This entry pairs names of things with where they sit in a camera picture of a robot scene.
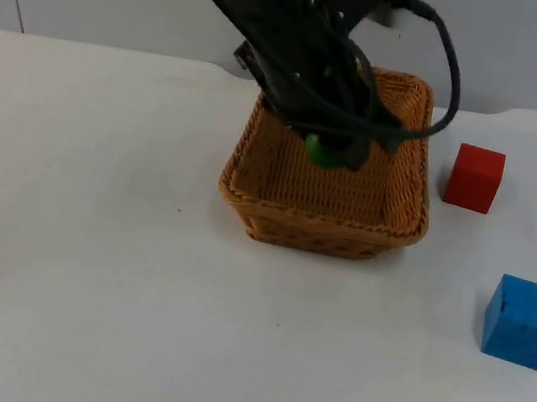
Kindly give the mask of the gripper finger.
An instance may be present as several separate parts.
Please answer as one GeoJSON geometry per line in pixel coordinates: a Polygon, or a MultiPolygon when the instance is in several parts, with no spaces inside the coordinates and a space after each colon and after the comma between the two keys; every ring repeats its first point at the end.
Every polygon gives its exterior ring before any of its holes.
{"type": "Polygon", "coordinates": [[[341,152],[344,168],[358,172],[369,159],[371,140],[365,136],[350,137],[341,152]]]}
{"type": "Polygon", "coordinates": [[[298,122],[296,120],[290,121],[289,128],[303,140],[306,140],[307,137],[315,134],[313,126],[311,124],[306,124],[305,122],[298,122]]]}

